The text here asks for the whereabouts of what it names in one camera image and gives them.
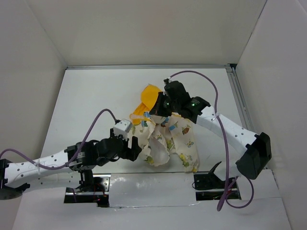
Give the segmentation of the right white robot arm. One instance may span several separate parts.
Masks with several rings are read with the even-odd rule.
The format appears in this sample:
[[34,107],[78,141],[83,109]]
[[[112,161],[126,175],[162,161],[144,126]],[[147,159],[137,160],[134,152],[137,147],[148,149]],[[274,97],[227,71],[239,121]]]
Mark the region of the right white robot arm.
[[272,158],[271,139],[266,133],[256,134],[218,115],[206,100],[190,97],[182,83],[166,79],[164,92],[159,92],[150,114],[168,117],[173,113],[226,138],[240,156],[230,169],[231,177],[255,180]]

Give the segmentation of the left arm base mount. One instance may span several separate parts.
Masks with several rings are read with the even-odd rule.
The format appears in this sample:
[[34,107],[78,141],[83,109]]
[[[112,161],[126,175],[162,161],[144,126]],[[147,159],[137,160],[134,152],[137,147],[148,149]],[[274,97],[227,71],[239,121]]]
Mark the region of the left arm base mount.
[[95,203],[98,207],[109,207],[111,174],[94,174],[92,170],[78,173],[79,185],[66,188],[64,204]]

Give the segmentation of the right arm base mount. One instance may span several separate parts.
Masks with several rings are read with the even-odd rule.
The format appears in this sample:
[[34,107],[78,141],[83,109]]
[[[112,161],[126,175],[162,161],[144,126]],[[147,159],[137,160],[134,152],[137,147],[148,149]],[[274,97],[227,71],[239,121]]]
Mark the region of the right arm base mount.
[[195,173],[192,188],[195,189],[197,201],[220,200],[224,192],[225,182],[220,180],[214,171],[221,162],[215,164],[209,171]]

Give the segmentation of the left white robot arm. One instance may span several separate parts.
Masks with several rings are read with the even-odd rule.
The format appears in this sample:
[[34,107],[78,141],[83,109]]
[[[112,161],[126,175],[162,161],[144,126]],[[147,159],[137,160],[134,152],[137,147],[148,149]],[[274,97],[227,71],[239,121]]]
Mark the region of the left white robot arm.
[[90,191],[94,187],[92,170],[119,159],[135,161],[142,151],[137,137],[131,143],[122,136],[114,136],[85,143],[78,142],[59,153],[36,160],[14,163],[0,159],[0,198],[9,200],[23,192],[46,185],[43,178],[58,173],[79,172],[77,187]]

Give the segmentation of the yellow and cream baby jacket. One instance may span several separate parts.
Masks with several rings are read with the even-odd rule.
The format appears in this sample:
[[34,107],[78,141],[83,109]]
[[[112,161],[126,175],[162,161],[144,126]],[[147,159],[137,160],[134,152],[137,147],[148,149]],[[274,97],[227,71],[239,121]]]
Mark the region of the yellow and cream baby jacket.
[[139,158],[149,165],[165,165],[175,154],[184,172],[196,173],[200,163],[192,122],[175,113],[168,117],[149,114],[160,91],[151,84],[142,91],[141,103],[130,114],[132,128],[129,136],[138,138],[142,149]]

